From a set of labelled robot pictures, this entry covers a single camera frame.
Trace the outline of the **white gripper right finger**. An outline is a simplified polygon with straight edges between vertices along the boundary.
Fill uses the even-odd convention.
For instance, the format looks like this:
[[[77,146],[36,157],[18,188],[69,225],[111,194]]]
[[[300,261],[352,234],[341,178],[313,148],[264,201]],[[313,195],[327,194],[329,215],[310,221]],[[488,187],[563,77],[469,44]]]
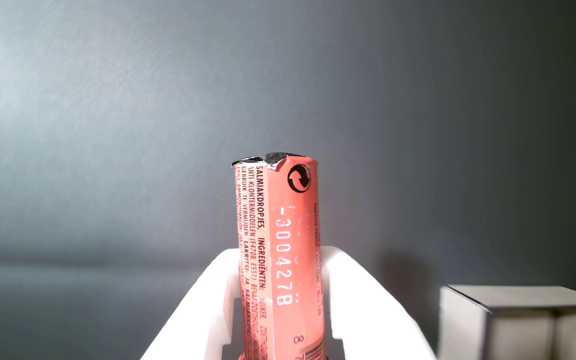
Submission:
[[[334,246],[321,248],[332,337],[346,360],[435,360],[418,323],[361,264]]]

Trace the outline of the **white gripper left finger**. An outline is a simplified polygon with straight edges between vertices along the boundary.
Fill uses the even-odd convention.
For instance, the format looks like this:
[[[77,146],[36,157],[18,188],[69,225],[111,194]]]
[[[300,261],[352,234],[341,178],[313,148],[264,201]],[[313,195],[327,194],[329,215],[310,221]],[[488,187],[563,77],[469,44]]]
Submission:
[[[222,251],[190,287],[142,360],[221,360],[233,339],[240,251]]]

